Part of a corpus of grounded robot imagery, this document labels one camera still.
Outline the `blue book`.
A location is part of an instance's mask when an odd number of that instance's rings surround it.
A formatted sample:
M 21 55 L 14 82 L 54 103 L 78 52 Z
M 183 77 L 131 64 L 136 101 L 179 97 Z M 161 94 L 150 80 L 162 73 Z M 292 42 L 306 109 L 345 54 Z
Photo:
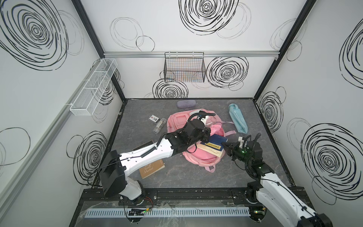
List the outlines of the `blue book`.
M 206 151 L 207 153 L 221 158 L 224 154 L 223 142 L 227 142 L 228 138 L 214 134 L 210 136 L 208 142 L 197 144 L 197 148 Z

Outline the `brown book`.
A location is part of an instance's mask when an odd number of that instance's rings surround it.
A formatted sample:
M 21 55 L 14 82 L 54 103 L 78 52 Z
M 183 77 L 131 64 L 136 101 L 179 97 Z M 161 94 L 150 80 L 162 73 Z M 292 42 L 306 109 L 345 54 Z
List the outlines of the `brown book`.
M 136 148 L 133 149 L 133 151 L 136 151 L 138 149 L 144 148 L 146 146 L 152 145 L 154 142 L 151 140 L 149 142 L 146 142 Z M 140 175 L 142 179 L 145 179 L 151 175 L 153 175 L 154 173 L 156 173 L 157 171 L 163 169 L 165 167 L 164 162 L 162 159 L 157 160 L 155 162 L 152 162 L 142 168 L 139 169 Z

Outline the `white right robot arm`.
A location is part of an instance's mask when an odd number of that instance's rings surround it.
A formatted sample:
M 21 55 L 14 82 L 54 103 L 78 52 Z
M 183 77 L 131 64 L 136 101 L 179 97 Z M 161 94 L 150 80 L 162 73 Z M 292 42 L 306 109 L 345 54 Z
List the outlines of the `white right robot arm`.
M 226 154 L 245 164 L 245 171 L 254 179 L 248 183 L 245 196 L 250 203 L 261 203 L 284 227 L 332 227 L 325 214 L 318 214 L 299 199 L 263 161 L 262 148 L 254 141 L 222 143 Z

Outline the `pink student backpack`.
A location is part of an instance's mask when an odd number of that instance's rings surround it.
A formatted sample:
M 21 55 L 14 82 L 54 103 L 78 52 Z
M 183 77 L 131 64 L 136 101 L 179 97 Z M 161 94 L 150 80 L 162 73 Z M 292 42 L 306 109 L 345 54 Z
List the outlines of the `pink student backpack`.
M 170 115 L 167 120 L 167 131 L 174 132 L 177 129 L 182 128 L 187 123 L 189 117 L 194 113 L 198 113 L 199 111 L 204 111 L 206 113 L 213 113 L 213 111 L 209 111 L 206 109 L 195 109 L 195 110 L 174 113 Z M 222 127 L 222 124 L 224 122 L 221 120 L 221 118 L 218 115 L 211 116 L 210 119 L 212 123 L 210 123 L 207 127 L 211 129 L 211 135 L 217 134 L 226 137 L 236 133 L 236 131 L 225 132 Z M 225 155 L 225 152 L 223 156 L 219 158 L 207 153 L 204 150 L 195 147 L 195 145 L 192 145 L 188 148 L 187 151 L 183 152 L 182 154 L 185 157 L 185 159 L 190 163 L 204 167 L 206 171 L 214 173 L 216 170 L 216 164 L 218 164 L 221 161 L 221 158 Z

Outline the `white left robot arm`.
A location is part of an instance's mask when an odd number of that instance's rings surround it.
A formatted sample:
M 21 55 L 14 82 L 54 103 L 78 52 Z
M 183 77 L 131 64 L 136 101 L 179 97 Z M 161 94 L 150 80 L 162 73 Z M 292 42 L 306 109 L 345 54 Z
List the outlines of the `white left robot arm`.
M 210 135 L 209 127 L 201 120 L 193 119 L 176 131 L 163 134 L 152 145 L 131 152 L 109 152 L 98 169 L 105 197 L 120 195 L 131 201 L 142 200 L 145 190 L 139 181 L 130 178 L 130 174 L 160 159 L 186 152 L 198 142 L 208 142 Z

